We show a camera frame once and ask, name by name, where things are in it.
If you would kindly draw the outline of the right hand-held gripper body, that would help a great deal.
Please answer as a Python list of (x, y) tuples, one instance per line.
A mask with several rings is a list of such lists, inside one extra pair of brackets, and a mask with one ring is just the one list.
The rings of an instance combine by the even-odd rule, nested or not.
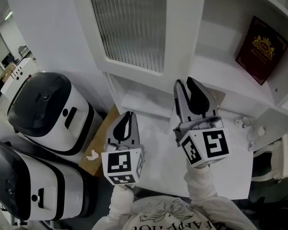
[(193, 114), (189, 109), (191, 93), (187, 83), (176, 80), (173, 91), (180, 122), (173, 131), (177, 146), (183, 149), (189, 165), (201, 167), (229, 156), (229, 133), (218, 115), (213, 95), (200, 82), (195, 82), (208, 98), (209, 110), (205, 114)]

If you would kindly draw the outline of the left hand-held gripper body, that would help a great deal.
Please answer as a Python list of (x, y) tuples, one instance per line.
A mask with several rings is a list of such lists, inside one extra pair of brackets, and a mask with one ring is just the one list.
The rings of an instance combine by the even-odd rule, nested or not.
[(106, 132), (105, 151), (101, 153), (103, 174), (112, 185), (136, 184), (144, 166), (144, 146), (140, 143), (136, 114), (131, 112), (131, 128), (127, 140), (115, 139), (113, 136), (118, 120), (119, 117)]

